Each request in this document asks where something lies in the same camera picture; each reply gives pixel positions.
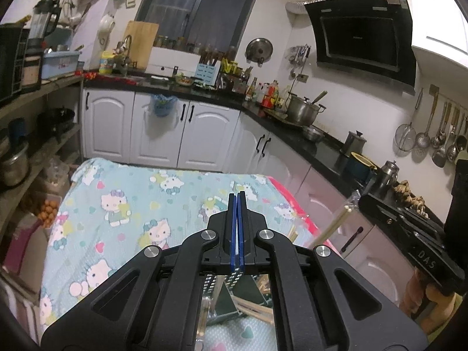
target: cutting board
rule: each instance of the cutting board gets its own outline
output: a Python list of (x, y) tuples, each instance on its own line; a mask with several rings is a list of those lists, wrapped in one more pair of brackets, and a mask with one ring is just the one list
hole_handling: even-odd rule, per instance
[(124, 38), (132, 36), (130, 59), (137, 62), (138, 69), (146, 69), (151, 55), (151, 49), (158, 33), (159, 25), (150, 22), (129, 21)]

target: faucet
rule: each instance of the faucet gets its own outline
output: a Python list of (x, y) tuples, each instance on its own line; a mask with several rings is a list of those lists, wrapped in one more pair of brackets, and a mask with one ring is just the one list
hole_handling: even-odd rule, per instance
[(128, 64), (132, 61), (130, 59), (130, 51), (132, 50), (132, 42), (133, 37), (132, 35), (128, 35), (123, 40), (123, 44), (121, 42), (117, 45), (118, 55), (114, 57), (114, 63), (116, 64), (117, 69), (120, 73), (126, 77), (128, 72)]

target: stainless steel pot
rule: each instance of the stainless steel pot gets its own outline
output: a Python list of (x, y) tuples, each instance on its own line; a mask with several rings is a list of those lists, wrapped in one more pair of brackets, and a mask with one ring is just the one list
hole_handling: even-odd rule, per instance
[(315, 105), (309, 103), (307, 98), (300, 98), (291, 94), (291, 101), (287, 109), (288, 116), (286, 119), (291, 123), (308, 127), (313, 124), (317, 115), (325, 109), (327, 109), (327, 107), (322, 104)]
[(27, 148), (29, 144), (24, 141), (0, 159), (0, 179), (6, 187), (19, 184), (29, 171)]

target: bed sheet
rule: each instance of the bed sheet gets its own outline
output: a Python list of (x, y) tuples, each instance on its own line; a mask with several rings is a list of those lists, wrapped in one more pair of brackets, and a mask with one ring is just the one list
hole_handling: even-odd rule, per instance
[[(211, 215), (227, 209), (230, 193), (245, 191), (247, 207), (265, 215), (275, 231), (287, 234), (296, 225), (295, 244), (309, 243), (315, 230), (287, 190), (262, 175), (153, 169), (95, 158), (72, 181), (47, 248), (43, 331), (142, 248), (177, 246), (206, 228)], [(206, 337), (207, 349), (216, 351), (276, 344), (274, 328), (254, 318), (209, 327)]]

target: bottle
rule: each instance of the bottle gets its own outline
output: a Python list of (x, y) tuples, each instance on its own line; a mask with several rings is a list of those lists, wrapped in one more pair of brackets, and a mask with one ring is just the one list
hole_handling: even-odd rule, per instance
[(264, 99), (261, 102), (261, 105), (268, 109), (275, 108), (275, 101), (278, 98), (278, 82), (276, 80), (273, 81), (268, 86), (267, 92), (265, 93)]
[(286, 99), (287, 99), (287, 96), (288, 96), (288, 91), (291, 89), (291, 86), (288, 85), (285, 89), (283, 89), (281, 91), (281, 93), (279, 94), (279, 97), (276, 99), (276, 102), (275, 102), (275, 109), (278, 110), (278, 111), (286, 111), (286, 107), (284, 107), (285, 103), (286, 103)]
[(254, 78), (254, 81), (252, 82), (249, 89), (247, 90), (247, 93), (245, 94), (246, 101), (251, 101), (254, 99), (256, 87), (257, 87), (257, 77)]
[(258, 104), (261, 104), (261, 101), (263, 100), (263, 85), (261, 83), (258, 84), (257, 89), (255, 90), (255, 99)]

